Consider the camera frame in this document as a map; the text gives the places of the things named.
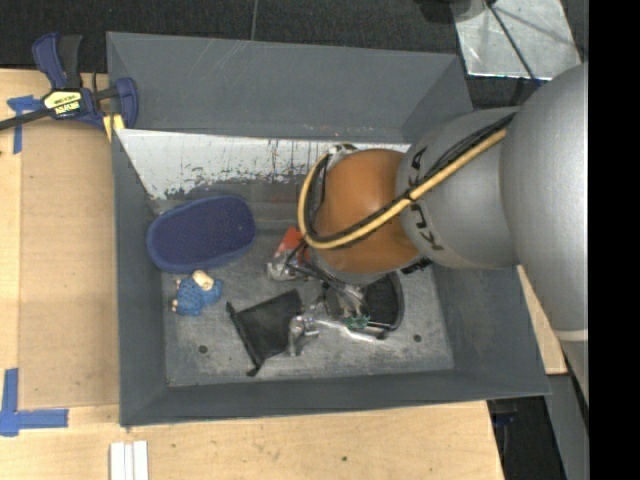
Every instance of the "metal tool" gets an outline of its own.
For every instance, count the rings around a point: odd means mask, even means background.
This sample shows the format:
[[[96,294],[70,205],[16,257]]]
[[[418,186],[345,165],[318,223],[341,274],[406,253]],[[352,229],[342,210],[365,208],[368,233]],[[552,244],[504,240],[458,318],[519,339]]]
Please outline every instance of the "metal tool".
[[[41,98],[42,108],[0,121],[0,130],[19,126],[44,117],[73,120],[105,131],[106,114],[99,102],[118,97],[120,114],[127,128],[138,116],[138,96],[131,78],[119,78],[115,86],[93,92],[82,87],[78,72],[78,51],[82,36],[60,36],[52,32],[39,38],[32,47],[38,70],[51,83],[51,91]]]

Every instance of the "metal plate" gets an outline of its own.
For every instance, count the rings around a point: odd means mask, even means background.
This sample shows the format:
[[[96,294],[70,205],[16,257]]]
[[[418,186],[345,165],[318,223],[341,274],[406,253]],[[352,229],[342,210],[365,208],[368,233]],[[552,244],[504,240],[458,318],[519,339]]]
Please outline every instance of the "metal plate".
[[[467,72],[530,78],[484,0],[451,2]],[[535,78],[550,80],[580,64],[560,0],[498,0],[494,10]]]

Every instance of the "blue oval sponge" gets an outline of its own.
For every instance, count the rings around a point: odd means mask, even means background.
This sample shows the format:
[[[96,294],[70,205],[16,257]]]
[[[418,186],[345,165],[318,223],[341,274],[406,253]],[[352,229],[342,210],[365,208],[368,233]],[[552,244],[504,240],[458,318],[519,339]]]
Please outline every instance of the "blue oval sponge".
[[[234,196],[197,199],[166,211],[147,230],[153,263],[174,274],[221,267],[249,250],[256,225]]]

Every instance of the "blue figurine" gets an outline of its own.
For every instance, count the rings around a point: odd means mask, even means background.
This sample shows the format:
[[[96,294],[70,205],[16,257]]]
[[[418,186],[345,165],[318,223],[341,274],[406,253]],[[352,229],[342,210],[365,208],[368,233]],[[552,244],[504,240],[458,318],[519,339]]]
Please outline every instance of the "blue figurine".
[[[222,281],[214,281],[203,270],[196,270],[176,284],[178,296],[171,302],[171,311],[179,315],[199,316],[204,306],[213,304],[222,295]]]

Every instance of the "gray cylinder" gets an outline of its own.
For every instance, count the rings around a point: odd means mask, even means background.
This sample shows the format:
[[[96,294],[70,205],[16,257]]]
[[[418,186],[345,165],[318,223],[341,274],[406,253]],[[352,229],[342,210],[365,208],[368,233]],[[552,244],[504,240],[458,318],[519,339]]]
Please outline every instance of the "gray cylinder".
[[[452,146],[517,110],[473,112],[426,135],[405,155],[397,193],[414,186]],[[502,209],[501,148],[501,143],[493,146],[401,213],[405,232],[430,260],[450,268],[498,268],[518,262]]]
[[[588,401],[587,70],[522,106],[502,148],[502,199],[518,257]]]

